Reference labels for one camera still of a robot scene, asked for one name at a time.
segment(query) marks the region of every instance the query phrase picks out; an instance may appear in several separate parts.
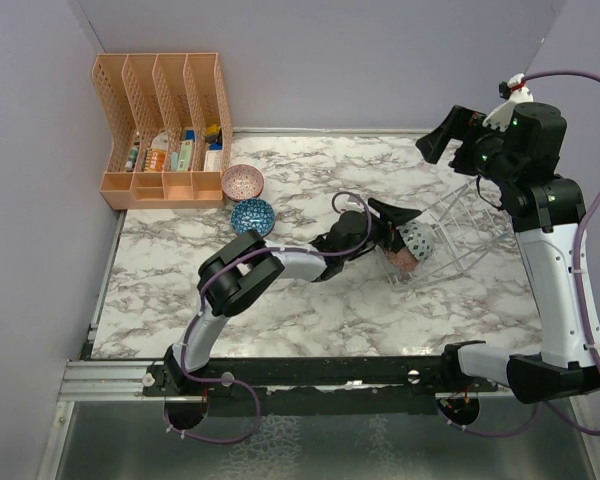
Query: gray wall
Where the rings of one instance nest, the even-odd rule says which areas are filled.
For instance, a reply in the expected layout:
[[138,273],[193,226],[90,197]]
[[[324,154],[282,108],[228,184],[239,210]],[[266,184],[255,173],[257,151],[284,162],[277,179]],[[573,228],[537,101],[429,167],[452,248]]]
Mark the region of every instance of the gray wall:
[[0,480],[36,474],[115,226],[93,60],[65,0],[0,2]]
[[79,0],[108,52],[217,51],[234,125],[432,127],[531,63],[564,0]]
[[[529,72],[579,68],[600,74],[600,0],[570,0]],[[588,202],[600,189],[600,86],[582,79],[543,79],[528,85],[538,101],[562,110],[568,122],[559,173],[582,186]],[[590,223],[589,267],[600,317],[600,209]],[[592,398],[600,425],[600,395]]]

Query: wooden organizer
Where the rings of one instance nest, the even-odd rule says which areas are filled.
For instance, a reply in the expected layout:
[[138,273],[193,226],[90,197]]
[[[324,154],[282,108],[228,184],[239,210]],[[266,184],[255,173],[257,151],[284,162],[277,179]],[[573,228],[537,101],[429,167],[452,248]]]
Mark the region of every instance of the wooden organizer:
[[[100,193],[116,210],[222,207],[222,172],[204,172],[207,126],[222,127],[222,169],[229,166],[233,127],[216,53],[103,54],[93,67],[93,84],[104,108],[113,145]],[[183,132],[193,129],[190,171],[171,171],[171,153]],[[145,172],[147,149],[166,130],[164,170]],[[133,141],[140,147],[133,172],[124,166]]]

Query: marble countertop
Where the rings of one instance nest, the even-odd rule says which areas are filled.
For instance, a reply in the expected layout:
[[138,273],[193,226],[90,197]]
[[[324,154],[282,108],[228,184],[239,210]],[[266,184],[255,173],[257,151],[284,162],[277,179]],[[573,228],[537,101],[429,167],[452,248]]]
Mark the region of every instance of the marble countertop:
[[[304,244],[337,220],[339,190],[423,209],[467,179],[424,163],[415,137],[238,136],[232,163],[265,175],[262,198],[276,210],[268,239]],[[195,304],[199,265],[235,237],[231,206],[127,213],[92,357],[161,357]],[[487,255],[468,276],[403,291],[375,255],[325,283],[282,280],[232,318],[216,357],[427,355],[445,344],[487,340],[539,348],[540,321],[515,249]]]

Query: red patterned bowl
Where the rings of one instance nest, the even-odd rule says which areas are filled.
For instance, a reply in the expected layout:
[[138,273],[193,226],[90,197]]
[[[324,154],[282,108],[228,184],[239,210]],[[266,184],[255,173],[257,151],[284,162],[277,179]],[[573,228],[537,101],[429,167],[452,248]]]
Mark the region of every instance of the red patterned bowl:
[[235,202],[255,198],[263,188],[262,173],[251,165],[234,165],[222,176],[222,191]]

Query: gray floor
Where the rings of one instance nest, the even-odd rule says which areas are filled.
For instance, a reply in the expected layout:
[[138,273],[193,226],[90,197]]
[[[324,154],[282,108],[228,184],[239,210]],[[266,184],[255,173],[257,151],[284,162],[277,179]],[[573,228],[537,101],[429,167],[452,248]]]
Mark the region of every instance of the gray floor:
[[[439,416],[266,417],[242,444],[214,446],[165,433],[162,405],[77,404],[60,479],[589,479],[579,434],[544,409],[511,439],[458,432]],[[476,427],[515,428],[530,407],[482,401]],[[206,419],[200,433],[235,435],[251,419]]]

